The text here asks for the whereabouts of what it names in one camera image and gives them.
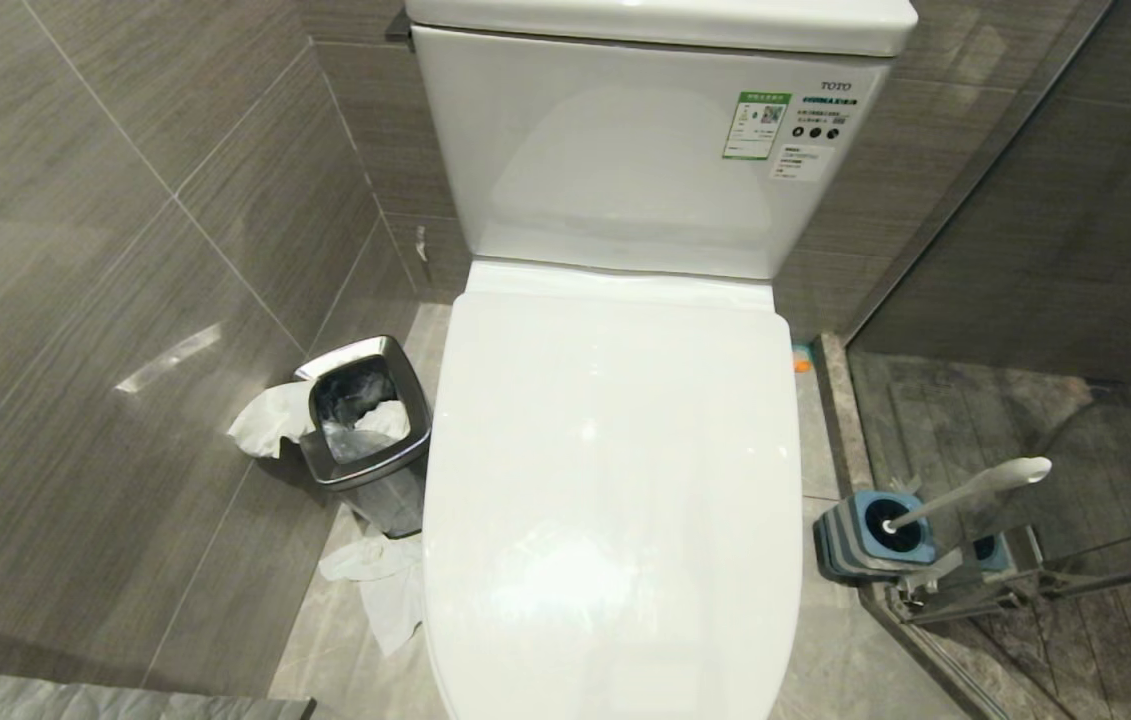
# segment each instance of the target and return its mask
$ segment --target wooden floor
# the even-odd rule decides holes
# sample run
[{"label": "wooden floor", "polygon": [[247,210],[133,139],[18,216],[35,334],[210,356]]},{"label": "wooden floor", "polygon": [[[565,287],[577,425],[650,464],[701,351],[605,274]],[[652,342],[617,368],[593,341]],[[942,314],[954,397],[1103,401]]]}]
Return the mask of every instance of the wooden floor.
[{"label": "wooden floor", "polygon": [[[1010,457],[1054,461],[1039,486],[940,536],[1030,523],[1051,570],[1131,571],[1131,387],[1103,397],[1080,378],[864,352],[851,366],[882,489],[930,498]],[[1131,717],[1131,585],[972,624],[1072,715]]]}]

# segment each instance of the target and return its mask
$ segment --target toilet brush holder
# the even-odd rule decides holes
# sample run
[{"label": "toilet brush holder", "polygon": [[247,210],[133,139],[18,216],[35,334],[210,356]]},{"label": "toilet brush holder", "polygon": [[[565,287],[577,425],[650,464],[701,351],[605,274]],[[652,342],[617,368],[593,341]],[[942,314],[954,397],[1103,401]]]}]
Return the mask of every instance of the toilet brush holder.
[{"label": "toilet brush holder", "polygon": [[976,539],[973,553],[978,559],[978,569],[984,573],[1009,570],[1009,553],[1005,552],[1005,537],[1002,534]]},{"label": "toilet brush holder", "polygon": [[862,491],[849,497],[854,537],[862,550],[875,559],[930,565],[936,559],[934,535],[927,519],[904,524],[892,534],[886,520],[895,520],[921,506],[921,500],[899,492]]},{"label": "toilet brush holder", "polygon": [[936,558],[927,520],[889,534],[884,520],[921,505],[901,493],[860,492],[840,501],[815,521],[818,562],[839,579],[889,580],[925,569]]}]

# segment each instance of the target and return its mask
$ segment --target sticker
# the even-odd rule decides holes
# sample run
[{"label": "sticker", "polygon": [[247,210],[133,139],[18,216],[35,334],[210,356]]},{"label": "sticker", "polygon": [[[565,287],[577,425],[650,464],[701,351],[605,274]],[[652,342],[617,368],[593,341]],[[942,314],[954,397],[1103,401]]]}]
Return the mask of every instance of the sticker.
[{"label": "sticker", "polygon": [[789,92],[741,92],[720,156],[726,161],[769,159],[791,101]]},{"label": "sticker", "polygon": [[835,147],[826,145],[784,145],[779,149],[779,159],[770,170],[770,179],[817,182],[835,154]]}]

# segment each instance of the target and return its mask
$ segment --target green label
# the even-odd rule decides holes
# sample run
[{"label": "green label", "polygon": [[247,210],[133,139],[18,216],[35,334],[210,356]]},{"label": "green label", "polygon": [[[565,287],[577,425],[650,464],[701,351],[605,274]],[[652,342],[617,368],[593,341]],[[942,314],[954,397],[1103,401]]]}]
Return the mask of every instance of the green label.
[{"label": "green label", "polygon": [[789,92],[740,92],[720,156],[726,161],[769,159],[789,102]]},{"label": "green label", "polygon": [[740,92],[739,102],[771,102],[775,105],[786,105],[792,102],[789,92]]}]

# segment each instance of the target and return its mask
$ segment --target gray marble floor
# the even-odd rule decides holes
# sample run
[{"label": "gray marble floor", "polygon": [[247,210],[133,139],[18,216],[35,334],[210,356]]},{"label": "gray marble floor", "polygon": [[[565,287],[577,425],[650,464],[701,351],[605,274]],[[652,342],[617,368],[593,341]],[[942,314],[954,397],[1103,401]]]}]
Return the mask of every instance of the gray marble floor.
[{"label": "gray marble floor", "polygon": [[[450,307],[423,305],[405,342],[423,387],[434,393],[440,378]],[[834,504],[834,466],[818,383],[797,374],[804,468],[802,510],[806,524]],[[363,532],[340,514],[326,550]],[[354,583],[327,582],[317,574],[271,683],[271,697],[314,697],[323,717],[347,720],[446,720],[428,660],[428,628],[391,657],[382,657],[369,633]],[[966,717],[862,609],[857,592],[818,575],[812,544],[801,595],[801,621],[788,675],[770,720],[890,720],[905,717]]]}]

